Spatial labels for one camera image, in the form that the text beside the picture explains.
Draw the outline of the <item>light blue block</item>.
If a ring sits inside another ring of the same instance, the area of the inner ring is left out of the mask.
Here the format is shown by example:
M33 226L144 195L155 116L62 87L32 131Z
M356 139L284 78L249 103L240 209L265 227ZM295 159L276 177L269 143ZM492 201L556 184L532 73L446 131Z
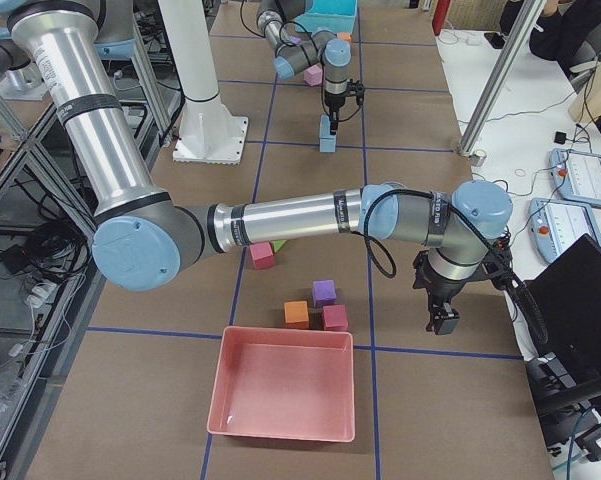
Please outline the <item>light blue block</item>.
M337 136L332 134L319 137L319 151L321 153L334 153L337 146Z
M319 124L319 138L334 138L336 136L335 133L331 132L331 121L328 115L320 116L320 124Z

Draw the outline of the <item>far lilac block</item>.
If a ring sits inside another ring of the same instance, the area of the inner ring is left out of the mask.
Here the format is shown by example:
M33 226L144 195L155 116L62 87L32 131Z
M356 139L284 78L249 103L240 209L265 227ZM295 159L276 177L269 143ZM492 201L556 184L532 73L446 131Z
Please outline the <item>far lilac block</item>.
M323 81L323 70L320 65L313 65L303 72L304 82L311 87L319 86Z

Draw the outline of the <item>teal plastic bin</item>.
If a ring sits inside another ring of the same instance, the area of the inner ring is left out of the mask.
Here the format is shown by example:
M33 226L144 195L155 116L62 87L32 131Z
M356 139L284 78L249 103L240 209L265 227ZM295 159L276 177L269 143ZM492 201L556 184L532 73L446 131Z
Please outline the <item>teal plastic bin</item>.
M314 0L295 21L311 32L325 28L334 33L352 33L357 6L357 0Z

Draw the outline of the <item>near magenta block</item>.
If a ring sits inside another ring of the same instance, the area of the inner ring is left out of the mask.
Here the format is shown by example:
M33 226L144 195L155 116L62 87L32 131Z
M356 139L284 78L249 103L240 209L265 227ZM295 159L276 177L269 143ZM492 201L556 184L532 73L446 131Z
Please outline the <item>near magenta block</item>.
M324 306L322 320L326 331L346 332L349 329L347 310L344 305Z

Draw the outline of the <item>black laptop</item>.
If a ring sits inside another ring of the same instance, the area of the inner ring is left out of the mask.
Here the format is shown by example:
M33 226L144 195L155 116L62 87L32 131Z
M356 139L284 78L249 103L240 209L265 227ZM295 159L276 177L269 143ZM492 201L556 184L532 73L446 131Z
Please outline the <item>black laptop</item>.
M528 286L548 332L537 352L601 374L601 246L583 235Z

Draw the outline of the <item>green block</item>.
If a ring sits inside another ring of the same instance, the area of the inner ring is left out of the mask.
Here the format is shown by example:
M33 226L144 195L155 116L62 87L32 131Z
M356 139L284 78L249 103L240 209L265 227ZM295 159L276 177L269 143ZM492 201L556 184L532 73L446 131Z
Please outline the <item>green block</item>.
M271 241L270 244L271 244L273 252L277 253L286 244L286 240L274 240L274 241Z

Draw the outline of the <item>black monitor stand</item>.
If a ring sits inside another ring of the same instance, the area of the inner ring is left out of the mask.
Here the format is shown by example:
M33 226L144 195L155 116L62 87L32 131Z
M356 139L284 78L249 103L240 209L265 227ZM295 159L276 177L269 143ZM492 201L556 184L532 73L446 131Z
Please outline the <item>black monitor stand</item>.
M589 407L601 417L600 373L572 374L551 354L528 361L526 374L546 446L566 443L575 426L580 432L598 429L592 413L576 420Z

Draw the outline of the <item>lower teach pendant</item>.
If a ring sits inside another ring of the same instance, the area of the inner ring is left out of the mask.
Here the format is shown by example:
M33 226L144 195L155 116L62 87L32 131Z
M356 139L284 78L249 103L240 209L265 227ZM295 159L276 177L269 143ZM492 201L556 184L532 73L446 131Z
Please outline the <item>lower teach pendant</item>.
M580 237L588 234L601 246L593 209L581 202L533 198L530 229L542 258L552 263Z

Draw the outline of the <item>teach pendant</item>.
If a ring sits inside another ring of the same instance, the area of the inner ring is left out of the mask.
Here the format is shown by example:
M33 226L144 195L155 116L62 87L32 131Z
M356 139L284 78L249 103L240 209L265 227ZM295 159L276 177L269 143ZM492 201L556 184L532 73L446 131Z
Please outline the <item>teach pendant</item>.
M549 168L560 195L601 208L601 155L573 149L553 149Z
M593 209L581 202L533 198L530 229L542 258L552 263L580 237L588 234L601 246Z

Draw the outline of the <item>near orange block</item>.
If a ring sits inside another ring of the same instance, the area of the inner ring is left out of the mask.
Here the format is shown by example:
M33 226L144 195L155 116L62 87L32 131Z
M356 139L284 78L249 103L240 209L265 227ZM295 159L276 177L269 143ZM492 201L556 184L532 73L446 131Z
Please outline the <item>near orange block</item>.
M285 302L284 321L286 328L308 329L310 324L308 303L304 300Z

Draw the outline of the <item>red pink block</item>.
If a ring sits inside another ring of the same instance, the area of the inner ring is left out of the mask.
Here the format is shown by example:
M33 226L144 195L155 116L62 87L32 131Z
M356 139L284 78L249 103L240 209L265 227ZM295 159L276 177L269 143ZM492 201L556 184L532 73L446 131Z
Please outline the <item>red pink block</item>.
M276 265L275 254L269 242L249 246L249 252L255 270L268 269Z

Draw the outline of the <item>pink plastic tray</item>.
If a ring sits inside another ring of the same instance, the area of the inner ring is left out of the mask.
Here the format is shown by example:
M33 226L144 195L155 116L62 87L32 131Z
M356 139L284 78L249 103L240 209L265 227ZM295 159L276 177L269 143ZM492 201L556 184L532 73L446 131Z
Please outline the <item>pink plastic tray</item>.
M240 437L353 441L352 335L227 327L221 340L207 431Z

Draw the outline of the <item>upper teach pendant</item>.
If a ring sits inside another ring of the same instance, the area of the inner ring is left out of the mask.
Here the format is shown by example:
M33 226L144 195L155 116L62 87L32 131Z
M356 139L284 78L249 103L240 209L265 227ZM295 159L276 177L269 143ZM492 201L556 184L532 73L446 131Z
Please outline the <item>upper teach pendant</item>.
M601 208L601 155L573 149L553 149L549 168L560 195Z

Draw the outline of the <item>seated person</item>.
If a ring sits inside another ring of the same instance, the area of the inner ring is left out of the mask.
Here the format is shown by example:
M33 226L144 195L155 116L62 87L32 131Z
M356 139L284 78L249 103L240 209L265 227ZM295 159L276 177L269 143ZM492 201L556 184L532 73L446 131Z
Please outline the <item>seated person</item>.
M601 24L601 0L546 0L529 38L529 50L538 58L556 61L565 75L577 51Z

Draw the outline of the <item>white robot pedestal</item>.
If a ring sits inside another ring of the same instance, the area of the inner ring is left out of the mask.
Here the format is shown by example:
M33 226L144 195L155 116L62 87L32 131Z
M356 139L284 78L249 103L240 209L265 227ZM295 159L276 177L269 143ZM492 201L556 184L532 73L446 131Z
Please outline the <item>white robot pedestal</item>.
M221 99L202 3L164 0L159 8L185 100L173 158L239 164L249 120Z

